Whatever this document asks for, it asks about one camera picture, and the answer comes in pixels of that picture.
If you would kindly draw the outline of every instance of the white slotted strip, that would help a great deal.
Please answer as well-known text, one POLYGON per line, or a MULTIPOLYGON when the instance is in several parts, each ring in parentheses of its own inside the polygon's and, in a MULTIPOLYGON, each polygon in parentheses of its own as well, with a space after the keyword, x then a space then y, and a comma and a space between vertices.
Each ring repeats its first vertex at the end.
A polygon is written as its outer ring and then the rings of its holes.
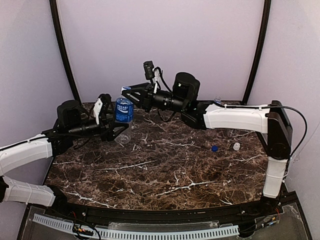
MULTIPOLYGON (((47 226, 58 231, 74 234, 72 232, 73 223, 71 221, 62 221, 40 214, 34 214, 33 222, 47 226)), ((104 240, 211 240, 220 239, 239 235, 239 227, 228 226, 215 229, 206 229, 198 231, 180 231, 180 232, 137 232, 137 231, 120 231, 96 227, 104 240)), ((93 233, 92 239, 99 239, 96 232, 93 233)))

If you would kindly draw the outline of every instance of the blue bottle label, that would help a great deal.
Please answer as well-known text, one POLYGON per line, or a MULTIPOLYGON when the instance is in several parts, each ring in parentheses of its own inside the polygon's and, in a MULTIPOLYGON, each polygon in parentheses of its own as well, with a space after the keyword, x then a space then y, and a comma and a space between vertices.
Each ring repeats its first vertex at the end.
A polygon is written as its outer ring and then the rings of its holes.
POLYGON ((121 123, 129 123, 134 117, 134 105, 115 103, 115 119, 121 123))

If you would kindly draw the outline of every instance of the brown marble surface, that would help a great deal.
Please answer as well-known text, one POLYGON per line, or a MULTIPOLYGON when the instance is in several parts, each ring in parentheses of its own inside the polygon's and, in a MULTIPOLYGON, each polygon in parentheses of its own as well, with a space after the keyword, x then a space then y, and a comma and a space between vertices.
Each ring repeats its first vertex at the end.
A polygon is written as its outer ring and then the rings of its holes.
POLYGON ((260 199, 267 156, 255 132, 195 130, 179 117, 164 123, 156 110, 135 109, 130 143, 97 138, 70 148, 56 157, 45 184, 59 186, 69 202, 117 209, 199 209, 260 199))

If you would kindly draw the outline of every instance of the clear plastic bottle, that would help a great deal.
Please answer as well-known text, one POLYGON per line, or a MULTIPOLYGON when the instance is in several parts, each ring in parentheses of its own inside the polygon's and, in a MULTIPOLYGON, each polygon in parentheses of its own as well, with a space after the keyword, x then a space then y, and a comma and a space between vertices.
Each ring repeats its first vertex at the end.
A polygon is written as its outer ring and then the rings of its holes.
MULTIPOLYGON (((123 86, 121 89, 121 92, 123 90, 129 90, 129 89, 131 88, 128 86, 123 86)), ((118 123, 129 124, 129 127, 115 138, 115 141, 117 143, 127 144, 130 142, 133 118, 134 118, 134 104, 130 100, 128 100, 127 98, 121 95, 115 101, 115 121, 118 123)))

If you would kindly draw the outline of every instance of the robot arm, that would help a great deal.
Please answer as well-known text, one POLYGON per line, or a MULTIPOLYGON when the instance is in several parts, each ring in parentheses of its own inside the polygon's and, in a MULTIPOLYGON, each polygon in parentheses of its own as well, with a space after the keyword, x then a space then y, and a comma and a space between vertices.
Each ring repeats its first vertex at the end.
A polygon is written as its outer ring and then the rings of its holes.
MULTIPOLYGON (((155 77, 151 61, 143 64, 147 80, 155 77)), ((267 134, 267 143, 260 137, 266 154, 266 171, 263 195, 275 199, 290 159, 292 126, 279 101, 270 105, 222 105, 215 101, 198 101, 200 82, 189 73, 179 72, 172 91, 154 91, 153 81, 130 86, 122 95, 137 107, 149 112, 152 107, 181 113, 181 120, 194 129, 229 128, 267 134)))
POLYGON ((76 139, 100 137, 102 141, 112 141, 128 128, 128 124, 114 123, 114 109, 108 94, 99 96, 93 111, 94 119, 83 118, 81 114, 85 109, 75 100, 66 101, 57 108, 58 119, 53 129, 0 148, 0 202, 52 206, 57 196, 54 186, 29 184, 5 175, 28 163, 64 153, 76 139))

